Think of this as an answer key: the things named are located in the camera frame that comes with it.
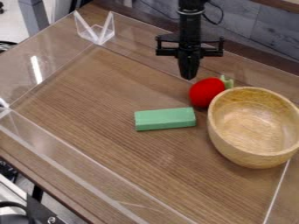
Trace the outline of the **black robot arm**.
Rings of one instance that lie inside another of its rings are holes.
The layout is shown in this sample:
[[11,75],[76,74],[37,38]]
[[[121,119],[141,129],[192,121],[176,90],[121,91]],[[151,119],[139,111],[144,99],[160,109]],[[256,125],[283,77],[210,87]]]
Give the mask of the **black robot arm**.
[[196,77],[204,57],[222,57],[224,38],[204,41],[202,39],[202,18],[204,5],[210,0],[179,0],[179,31],[157,35],[156,56],[173,56],[177,59],[180,75],[185,80]]

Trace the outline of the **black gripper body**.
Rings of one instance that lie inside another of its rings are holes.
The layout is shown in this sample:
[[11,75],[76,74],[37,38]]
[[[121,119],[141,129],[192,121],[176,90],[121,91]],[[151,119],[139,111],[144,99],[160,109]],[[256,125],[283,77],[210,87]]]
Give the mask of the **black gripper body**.
[[[181,46],[179,33],[169,33],[157,35],[155,37],[156,41],[156,56],[173,56],[179,58],[179,51],[183,50],[187,53],[195,53],[203,57],[222,57],[224,53],[224,38],[220,37],[218,40],[203,40],[197,45]],[[177,47],[163,47],[163,43],[175,43]],[[216,47],[204,47],[202,44],[219,44]]]

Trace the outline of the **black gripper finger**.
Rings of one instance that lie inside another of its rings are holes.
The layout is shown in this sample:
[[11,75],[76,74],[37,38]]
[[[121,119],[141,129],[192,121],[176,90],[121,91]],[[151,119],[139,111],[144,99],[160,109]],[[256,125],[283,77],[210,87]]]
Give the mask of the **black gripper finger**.
[[189,79],[191,80],[196,77],[199,67],[200,67],[200,57],[197,55],[192,55],[189,58]]
[[184,56],[180,56],[177,58],[179,68],[180,68],[180,74],[181,77],[188,80],[189,79],[189,62],[188,58]]

